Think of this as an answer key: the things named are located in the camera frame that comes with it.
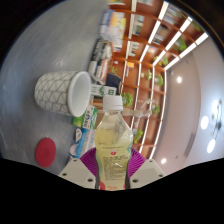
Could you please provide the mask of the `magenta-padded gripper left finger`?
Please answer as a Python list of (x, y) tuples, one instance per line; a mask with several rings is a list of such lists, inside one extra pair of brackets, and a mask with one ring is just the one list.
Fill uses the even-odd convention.
[(84, 188), (97, 189), (99, 183), (95, 153), (96, 149), (92, 148), (84, 153), (80, 159), (71, 159), (60, 172), (59, 177)]

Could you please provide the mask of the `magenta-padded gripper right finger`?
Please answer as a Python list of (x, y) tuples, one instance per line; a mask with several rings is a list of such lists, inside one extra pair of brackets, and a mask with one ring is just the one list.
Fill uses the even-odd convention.
[(157, 181), (165, 176), (154, 159), (146, 159), (135, 149), (128, 163), (128, 182), (130, 189), (136, 189)]

